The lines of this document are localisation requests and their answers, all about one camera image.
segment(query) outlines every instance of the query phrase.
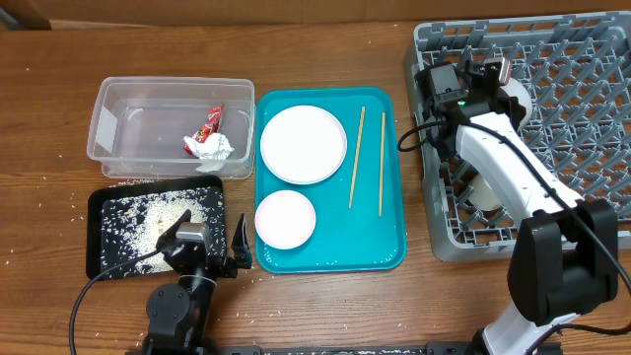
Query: black tray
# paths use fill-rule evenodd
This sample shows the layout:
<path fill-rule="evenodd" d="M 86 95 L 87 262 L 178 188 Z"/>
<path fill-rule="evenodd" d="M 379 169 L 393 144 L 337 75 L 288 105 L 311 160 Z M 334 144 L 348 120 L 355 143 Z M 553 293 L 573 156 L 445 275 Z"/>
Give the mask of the black tray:
<path fill-rule="evenodd" d="M 106 268 L 112 267 L 132 257 L 129 254 L 119 255 L 117 253 L 116 247 L 113 244 L 105 243 L 105 238 L 109 238 L 110 236 L 107 234 L 106 231 L 102 231 L 104 204 L 106 204 L 108 201 L 117 200 L 125 197 L 138 197 L 150 193 L 163 193 L 194 188 L 211 188 L 211 191 L 215 192 L 208 193 L 207 195 L 199 199 L 200 204 L 202 204 L 203 206 L 217 206 L 218 202 L 221 202 L 221 205 L 225 207 L 225 205 L 223 204 L 224 195 L 221 179 L 214 176 L 177 178 L 128 186 L 108 187 L 93 192 L 88 199 L 88 244 L 86 249 L 86 275 L 88 275 L 89 278 L 94 278 Z M 206 223 L 208 223 L 211 228 L 217 231 L 217 233 L 221 234 L 218 237 L 222 238 L 223 241 L 226 239 L 226 222 L 224 211 L 224 208 L 215 208 L 213 216 L 208 216 L 208 220 L 206 221 Z M 107 266 L 103 266 L 102 256 L 108 261 Z M 119 279 L 140 274 L 137 272 L 128 271 L 113 271 L 110 275 L 111 277 L 104 278 L 104 280 Z"/>

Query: wooden table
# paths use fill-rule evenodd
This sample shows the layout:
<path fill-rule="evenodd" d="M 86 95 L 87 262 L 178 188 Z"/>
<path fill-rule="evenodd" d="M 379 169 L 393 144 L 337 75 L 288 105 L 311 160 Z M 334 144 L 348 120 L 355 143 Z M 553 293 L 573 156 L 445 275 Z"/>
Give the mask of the wooden table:
<path fill-rule="evenodd" d="M 86 204 L 116 184 L 86 155 L 90 116 L 109 76 L 248 78 L 259 99 L 279 89 L 377 86 L 397 135 L 412 127 L 403 54 L 415 24 L 170 28 L 0 34 L 0 353 L 67 354 L 68 319 L 85 275 Z M 432 254 L 419 153 L 400 155 L 409 249 L 391 272 L 221 280 L 207 336 L 262 347 L 468 340 L 507 302 L 508 261 L 445 263 Z M 228 232 L 252 218 L 254 177 L 225 184 Z M 249 236 L 254 245 L 254 234 Z M 631 268 L 631 254 L 621 255 Z M 80 354 L 122 354 L 147 331 L 145 305 L 174 273 L 97 284 L 80 309 Z M 579 319 L 620 326 L 614 302 Z M 628 354 L 631 336 L 567 331 L 567 354 Z"/>

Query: wooden chopstick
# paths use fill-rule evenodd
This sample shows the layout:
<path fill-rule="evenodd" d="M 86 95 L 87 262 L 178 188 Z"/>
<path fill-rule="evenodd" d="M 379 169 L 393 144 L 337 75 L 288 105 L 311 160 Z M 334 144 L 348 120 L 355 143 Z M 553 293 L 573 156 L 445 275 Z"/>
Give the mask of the wooden chopstick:
<path fill-rule="evenodd" d="M 364 130 L 364 114 L 366 107 L 362 106 L 362 116 L 359 120 L 359 133 L 357 135 L 357 149 L 355 150 L 355 165 L 353 166 L 353 179 L 351 180 L 351 199 L 348 201 L 348 209 L 353 205 L 353 192 L 355 191 L 355 177 L 357 176 L 357 164 L 359 163 L 359 150 L 362 146 L 362 131 Z"/>
<path fill-rule="evenodd" d="M 386 113 L 382 115 L 382 161 L 379 169 L 379 216 L 384 206 L 384 138 L 386 137 Z"/>

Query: gray dish rack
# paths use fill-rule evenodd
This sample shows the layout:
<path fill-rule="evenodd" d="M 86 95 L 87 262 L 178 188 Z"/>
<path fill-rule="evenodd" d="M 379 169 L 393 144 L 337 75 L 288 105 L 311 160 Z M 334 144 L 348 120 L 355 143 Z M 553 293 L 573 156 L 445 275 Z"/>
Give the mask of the gray dish rack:
<path fill-rule="evenodd" d="M 404 60 L 410 112 L 422 123 L 414 75 L 449 60 L 504 56 L 534 110 L 519 133 L 543 164 L 587 200 L 603 197 L 631 249 L 631 12 L 422 24 Z M 423 194 L 432 249 L 444 261 L 507 258 L 517 237 L 506 208 L 482 212 L 467 200 L 476 171 L 422 148 Z M 564 244 L 564 248 L 573 246 Z"/>

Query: small white plate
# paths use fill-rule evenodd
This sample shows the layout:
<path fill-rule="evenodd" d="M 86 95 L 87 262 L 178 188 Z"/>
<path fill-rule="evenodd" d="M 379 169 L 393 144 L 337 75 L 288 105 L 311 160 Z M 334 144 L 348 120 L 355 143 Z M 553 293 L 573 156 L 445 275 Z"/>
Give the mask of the small white plate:
<path fill-rule="evenodd" d="M 332 176 L 346 156 L 346 133 L 329 111 L 293 106 L 269 120 L 260 138 L 260 155 L 269 171 L 294 184 Z"/>
<path fill-rule="evenodd" d="M 293 249 L 306 242 L 316 228 L 316 211 L 301 193 L 276 191 L 265 197 L 254 215 L 258 236 L 276 249 Z"/>

